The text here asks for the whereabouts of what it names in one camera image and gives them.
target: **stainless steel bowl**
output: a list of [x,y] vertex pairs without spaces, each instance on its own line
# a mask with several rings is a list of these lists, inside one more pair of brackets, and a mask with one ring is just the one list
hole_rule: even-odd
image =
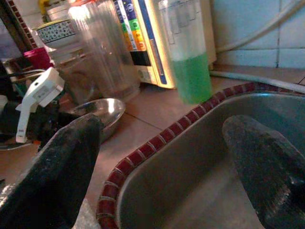
[[105,127],[102,129],[101,142],[109,138],[117,128],[119,119],[125,112],[125,103],[118,99],[98,99],[79,105],[68,113],[75,115],[86,115],[93,113],[98,116]]

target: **white hose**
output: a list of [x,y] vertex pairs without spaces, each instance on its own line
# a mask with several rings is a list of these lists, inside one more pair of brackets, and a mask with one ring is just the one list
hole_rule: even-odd
[[273,80],[264,78],[261,76],[256,75],[246,75],[246,74],[239,74],[239,73],[226,73],[226,72],[217,72],[217,71],[210,71],[210,75],[224,77],[229,79],[236,79],[236,80],[247,80],[247,81],[254,81],[260,83],[270,84],[276,87],[282,87],[288,90],[293,90],[295,92],[305,93],[305,86],[294,84],[294,83],[287,83],[280,80]]
[[265,32],[276,28],[279,23],[288,19],[293,13],[295,13],[302,6],[304,6],[304,4],[305,4],[305,0],[292,0],[280,13],[277,14],[275,18],[269,21],[263,28],[251,33],[250,35],[240,39],[239,41],[217,48],[216,52],[219,53],[219,52],[229,51],[238,48],[242,45],[245,45],[249,42],[252,42],[253,40],[263,35]]

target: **stainless steel sink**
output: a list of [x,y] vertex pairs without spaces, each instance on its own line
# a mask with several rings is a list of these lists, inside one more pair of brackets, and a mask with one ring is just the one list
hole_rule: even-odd
[[126,179],[122,229],[263,229],[222,137],[223,122],[249,115],[305,153],[305,97],[252,93],[227,99]]

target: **pink container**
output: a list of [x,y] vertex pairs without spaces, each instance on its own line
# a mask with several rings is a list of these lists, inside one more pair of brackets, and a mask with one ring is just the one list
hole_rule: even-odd
[[47,70],[48,68],[54,66],[52,63],[50,63],[50,58],[44,48],[33,49],[25,52],[23,55],[32,63],[34,69]]

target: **countertop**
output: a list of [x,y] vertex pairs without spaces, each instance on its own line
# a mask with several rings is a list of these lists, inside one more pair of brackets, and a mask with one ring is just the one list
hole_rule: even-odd
[[[305,70],[275,69],[242,66],[216,66],[217,71],[254,74],[290,83],[305,85]],[[211,77],[213,93],[247,81]],[[87,191],[95,212],[103,183],[115,165],[133,150],[160,133],[173,122],[193,109],[195,104],[184,104],[177,90],[167,90],[144,84],[138,96],[126,104],[126,112],[115,134],[101,145],[91,182]],[[0,151],[0,179],[14,183],[20,172],[29,164],[37,147],[29,146],[11,151]]]

